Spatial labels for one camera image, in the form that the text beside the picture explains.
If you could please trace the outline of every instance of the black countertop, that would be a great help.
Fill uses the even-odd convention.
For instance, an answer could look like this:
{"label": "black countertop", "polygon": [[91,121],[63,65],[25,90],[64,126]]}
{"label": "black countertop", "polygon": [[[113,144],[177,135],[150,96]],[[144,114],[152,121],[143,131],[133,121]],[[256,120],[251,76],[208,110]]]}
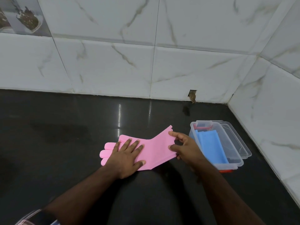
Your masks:
{"label": "black countertop", "polygon": [[[300,209],[223,104],[0,90],[0,224],[14,224],[100,167],[118,135],[150,139],[196,120],[230,122],[252,152],[223,174],[266,224],[300,224]],[[115,182],[87,216],[99,224],[216,224],[201,184],[181,160]]]}

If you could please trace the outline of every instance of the clear plastic lid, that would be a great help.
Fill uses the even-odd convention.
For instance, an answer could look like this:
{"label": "clear plastic lid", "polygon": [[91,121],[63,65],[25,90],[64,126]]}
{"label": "clear plastic lid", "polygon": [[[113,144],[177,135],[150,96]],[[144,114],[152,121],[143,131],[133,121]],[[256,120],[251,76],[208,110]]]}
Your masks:
{"label": "clear plastic lid", "polygon": [[249,148],[246,146],[242,138],[229,122],[222,120],[214,120],[213,122],[218,122],[222,125],[223,129],[227,133],[228,137],[230,138],[231,142],[233,143],[242,159],[247,159],[252,155]]}

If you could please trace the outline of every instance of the tiled wall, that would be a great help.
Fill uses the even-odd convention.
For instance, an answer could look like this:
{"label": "tiled wall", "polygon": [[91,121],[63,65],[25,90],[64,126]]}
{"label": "tiled wall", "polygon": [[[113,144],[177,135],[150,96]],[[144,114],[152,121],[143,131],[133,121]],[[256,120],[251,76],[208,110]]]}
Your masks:
{"label": "tiled wall", "polygon": [[294,1],[38,0],[53,40],[0,33],[0,87],[226,103]]}
{"label": "tiled wall", "polygon": [[229,106],[300,205],[300,0],[229,101]]}

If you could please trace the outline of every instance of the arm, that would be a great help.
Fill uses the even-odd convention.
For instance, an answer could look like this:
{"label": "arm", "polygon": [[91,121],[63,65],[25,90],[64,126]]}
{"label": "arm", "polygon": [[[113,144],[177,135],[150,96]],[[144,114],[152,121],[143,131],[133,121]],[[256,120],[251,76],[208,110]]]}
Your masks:
{"label": "arm", "polygon": [[105,166],[56,198],[44,211],[54,215],[61,225],[80,224],[88,210],[116,179],[132,175],[146,163],[144,160],[134,163],[143,145],[135,149],[139,142],[129,146],[130,142],[131,139],[126,141],[119,151],[120,143],[117,142]]}
{"label": "arm", "polygon": [[218,225],[264,225],[264,222],[245,204],[220,172],[204,157],[192,138],[171,131],[169,135],[183,143],[182,146],[170,145],[169,149],[175,151],[178,154],[177,158],[181,158],[191,166],[200,178]]}

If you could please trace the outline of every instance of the folded blue cloth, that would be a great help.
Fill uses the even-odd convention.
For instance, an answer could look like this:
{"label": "folded blue cloth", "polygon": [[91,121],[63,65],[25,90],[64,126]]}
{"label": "folded blue cloth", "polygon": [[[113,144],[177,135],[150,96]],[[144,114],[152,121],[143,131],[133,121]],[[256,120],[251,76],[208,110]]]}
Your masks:
{"label": "folded blue cloth", "polygon": [[195,130],[204,156],[211,163],[229,163],[224,153],[220,138],[216,130]]}

